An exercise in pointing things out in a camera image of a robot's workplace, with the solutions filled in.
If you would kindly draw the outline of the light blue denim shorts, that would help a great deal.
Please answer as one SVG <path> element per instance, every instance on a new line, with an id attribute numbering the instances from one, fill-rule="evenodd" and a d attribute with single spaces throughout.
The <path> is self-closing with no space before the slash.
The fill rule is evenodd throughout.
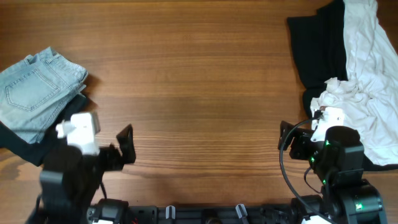
<path id="1" fill-rule="evenodd" d="M 1 122 L 25 142 L 41 142 L 87 76 L 51 47 L 28 55 L 1 72 Z"/>

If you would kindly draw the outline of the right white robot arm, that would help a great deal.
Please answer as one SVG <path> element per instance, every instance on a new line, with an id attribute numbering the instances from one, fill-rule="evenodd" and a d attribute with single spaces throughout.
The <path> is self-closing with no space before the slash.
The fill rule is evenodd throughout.
<path id="1" fill-rule="evenodd" d="M 379 191 L 363 178 L 364 147 L 359 133 L 346 126 L 332 126 L 325 140 L 311 142 L 313 131 L 285 121 L 280 124 L 278 149 L 290 150 L 293 159 L 308 161 L 322 182 L 316 195 L 294 194 L 289 220 L 293 223 L 387 223 Z"/>

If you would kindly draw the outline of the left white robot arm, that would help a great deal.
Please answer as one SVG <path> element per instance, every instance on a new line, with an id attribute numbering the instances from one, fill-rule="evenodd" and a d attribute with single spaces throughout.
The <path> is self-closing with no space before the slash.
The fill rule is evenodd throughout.
<path id="1" fill-rule="evenodd" d="M 49 155 L 40 173 L 41 194 L 27 223 L 133 223 L 127 201 L 102 198 L 103 174 L 120 171 L 136 161 L 133 128 L 127 125 L 117 136 L 119 147 L 101 147 L 97 156 L 83 155 L 74 146 L 63 146 Z"/>

